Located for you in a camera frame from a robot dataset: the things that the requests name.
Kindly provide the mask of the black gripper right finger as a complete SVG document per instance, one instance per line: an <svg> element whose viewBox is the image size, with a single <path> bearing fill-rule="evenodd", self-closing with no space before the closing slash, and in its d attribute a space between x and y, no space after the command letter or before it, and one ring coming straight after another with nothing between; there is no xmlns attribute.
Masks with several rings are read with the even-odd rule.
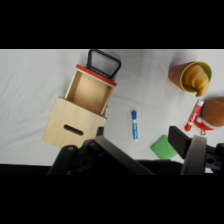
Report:
<svg viewBox="0 0 224 224"><path fill-rule="evenodd" d="M224 175L224 143L209 146L205 137L189 138L176 126L169 127L168 142L184 160L182 175L203 175L206 168Z"/></svg>

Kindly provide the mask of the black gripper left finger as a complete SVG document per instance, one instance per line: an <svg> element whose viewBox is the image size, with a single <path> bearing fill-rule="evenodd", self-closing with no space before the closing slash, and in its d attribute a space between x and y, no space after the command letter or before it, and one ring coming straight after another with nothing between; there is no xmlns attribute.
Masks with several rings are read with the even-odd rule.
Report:
<svg viewBox="0 0 224 224"><path fill-rule="evenodd" d="M78 148L64 146L49 175L153 175L103 136L87 140Z"/></svg>

